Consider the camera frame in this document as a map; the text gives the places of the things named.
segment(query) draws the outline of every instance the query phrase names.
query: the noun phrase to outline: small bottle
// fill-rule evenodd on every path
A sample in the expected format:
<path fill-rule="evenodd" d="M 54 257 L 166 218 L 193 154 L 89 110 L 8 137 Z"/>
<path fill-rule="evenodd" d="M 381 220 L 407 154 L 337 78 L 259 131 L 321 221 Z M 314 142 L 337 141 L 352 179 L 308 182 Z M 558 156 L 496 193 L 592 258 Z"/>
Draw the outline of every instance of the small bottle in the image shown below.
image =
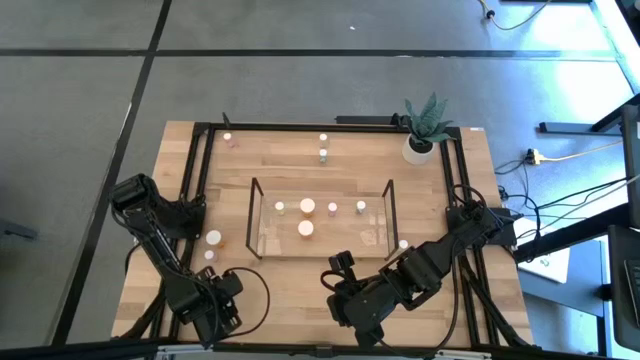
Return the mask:
<path fill-rule="evenodd" d="M 298 232 L 303 239 L 310 239 L 313 235 L 313 223 L 309 220 L 303 220 L 298 224 Z"/>
<path fill-rule="evenodd" d="M 336 216 L 336 211 L 338 211 L 338 205 L 336 203 L 329 203 L 329 216 Z"/>
<path fill-rule="evenodd" d="M 278 201 L 275 205 L 276 211 L 278 212 L 278 215 L 282 216 L 284 215 L 284 203 L 282 201 Z"/>
<path fill-rule="evenodd" d="M 224 133 L 224 135 L 222 135 L 222 138 L 227 143 L 228 147 L 232 148 L 236 146 L 236 140 L 233 138 L 233 136 L 231 136 L 231 133 Z"/>
<path fill-rule="evenodd" d="M 207 244 L 222 247 L 222 234 L 218 230 L 211 230 L 207 233 Z"/>
<path fill-rule="evenodd" d="M 325 164 L 327 162 L 327 149 L 320 149 L 320 163 Z"/>
<path fill-rule="evenodd" d="M 329 136 L 327 134 L 320 134 L 320 149 L 328 149 L 329 148 Z"/>
<path fill-rule="evenodd" d="M 367 204 L 364 201 L 360 200 L 356 203 L 356 212 L 358 214 L 362 214 L 366 207 L 367 207 Z"/>
<path fill-rule="evenodd" d="M 204 258 L 216 262 L 218 261 L 218 254 L 214 253 L 213 250 L 207 250 L 204 252 Z"/>
<path fill-rule="evenodd" d="M 302 211 L 302 215 L 306 218 L 313 216 L 313 210 L 315 210 L 315 208 L 316 203 L 309 198 L 302 199 L 302 201 L 300 201 L 300 210 Z"/>

